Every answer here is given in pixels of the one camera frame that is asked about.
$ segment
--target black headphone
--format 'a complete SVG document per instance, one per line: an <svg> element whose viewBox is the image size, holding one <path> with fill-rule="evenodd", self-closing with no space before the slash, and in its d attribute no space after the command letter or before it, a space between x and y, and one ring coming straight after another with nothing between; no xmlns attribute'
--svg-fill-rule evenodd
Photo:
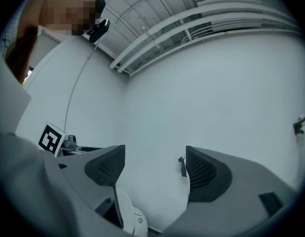
<svg viewBox="0 0 305 237"><path fill-rule="evenodd" d="M105 0L99 0L99 4L96 6L96 18L101 16L105 5ZM96 42L109 30L109 27L110 21L108 19L103 20L101 23L97 22L97 24L87 32L87 35L90 36L89 41L91 43Z"/></svg>

